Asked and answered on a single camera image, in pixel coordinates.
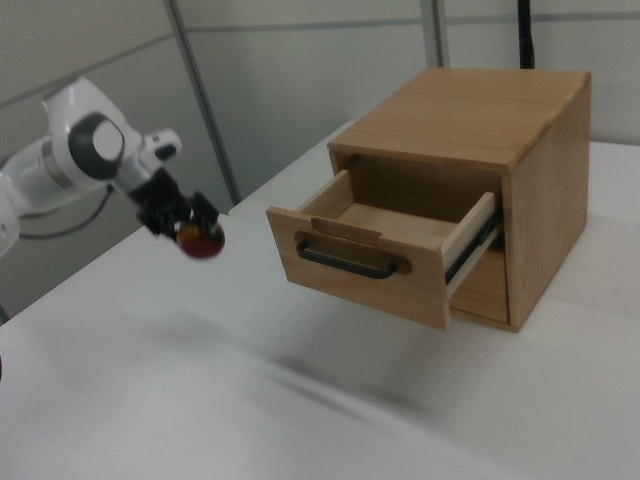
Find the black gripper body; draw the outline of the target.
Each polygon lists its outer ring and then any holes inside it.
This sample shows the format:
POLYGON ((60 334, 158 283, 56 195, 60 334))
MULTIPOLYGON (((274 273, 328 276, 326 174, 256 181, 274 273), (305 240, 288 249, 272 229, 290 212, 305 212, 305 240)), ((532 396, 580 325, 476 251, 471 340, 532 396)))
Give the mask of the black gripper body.
POLYGON ((154 235, 161 235, 161 213, 174 212, 183 222, 188 219, 188 201, 165 169, 158 169, 146 183, 129 192, 128 196, 138 208, 137 219, 154 235))

